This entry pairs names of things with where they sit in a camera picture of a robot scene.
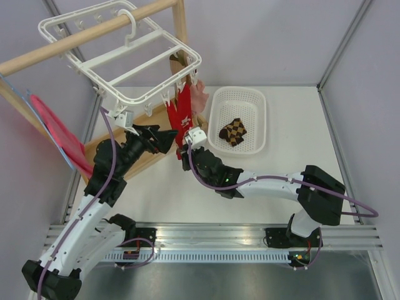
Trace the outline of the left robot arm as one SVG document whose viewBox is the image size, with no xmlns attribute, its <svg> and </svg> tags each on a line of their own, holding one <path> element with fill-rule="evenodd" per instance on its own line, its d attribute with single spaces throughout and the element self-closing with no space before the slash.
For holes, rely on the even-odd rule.
<svg viewBox="0 0 400 300">
<path fill-rule="evenodd" d="M 133 128 L 122 144 L 110 137 L 97 145 L 93 173 L 76 213 L 49 249 L 22 267 L 38 299 L 75 299 L 86 274 L 111 249 L 136 242 L 136 223 L 122 214 L 110 217 L 97 237 L 91 235 L 122 194 L 124 177 L 134 163 L 145 152 L 168 153 L 178 131 L 162 131 L 158 125 Z"/>
</svg>

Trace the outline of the red sock white print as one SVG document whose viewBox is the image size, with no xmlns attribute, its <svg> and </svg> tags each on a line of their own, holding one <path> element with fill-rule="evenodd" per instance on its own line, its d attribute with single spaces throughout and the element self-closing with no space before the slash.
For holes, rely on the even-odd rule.
<svg viewBox="0 0 400 300">
<path fill-rule="evenodd" d="M 191 93 L 190 86 L 185 84 L 183 90 L 177 95 L 177 129 L 176 142 L 179 148 L 183 146 L 184 134 L 192 127 Z"/>
</svg>

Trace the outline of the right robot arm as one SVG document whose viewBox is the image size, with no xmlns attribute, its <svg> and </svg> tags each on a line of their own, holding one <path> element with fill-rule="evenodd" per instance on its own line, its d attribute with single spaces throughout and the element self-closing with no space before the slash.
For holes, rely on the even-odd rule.
<svg viewBox="0 0 400 300">
<path fill-rule="evenodd" d="M 288 199 L 301 206 L 284 228 L 266 230 L 272 248 L 316 245 L 321 226 L 338 226 L 341 222 L 345 187 L 334 177 L 314 165 L 292 174 L 257 175 L 225 165 L 211 151 L 184 146 L 182 168 L 191 171 L 198 182 L 222 197 L 271 197 Z"/>
</svg>

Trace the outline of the brown argyle sock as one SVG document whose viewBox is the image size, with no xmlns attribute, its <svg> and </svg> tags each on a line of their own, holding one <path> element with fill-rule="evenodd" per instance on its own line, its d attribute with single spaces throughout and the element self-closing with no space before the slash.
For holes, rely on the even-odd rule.
<svg viewBox="0 0 400 300">
<path fill-rule="evenodd" d="M 245 134 L 247 130 L 242 120 L 235 118 L 220 130 L 219 138 L 225 140 L 230 146 L 236 147 L 244 141 Z"/>
</svg>

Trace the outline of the plain red sock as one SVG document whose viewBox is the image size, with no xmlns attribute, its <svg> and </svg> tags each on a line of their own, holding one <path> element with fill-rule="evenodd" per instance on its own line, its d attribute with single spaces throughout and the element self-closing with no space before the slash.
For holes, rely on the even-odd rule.
<svg viewBox="0 0 400 300">
<path fill-rule="evenodd" d="M 166 110 L 171 128 L 177 130 L 177 135 L 175 137 L 175 142 L 177 144 L 176 156 L 179 160 L 181 160 L 181 148 L 183 146 L 183 132 L 182 132 L 180 115 L 178 113 L 177 108 L 175 107 L 173 99 L 166 104 Z"/>
</svg>

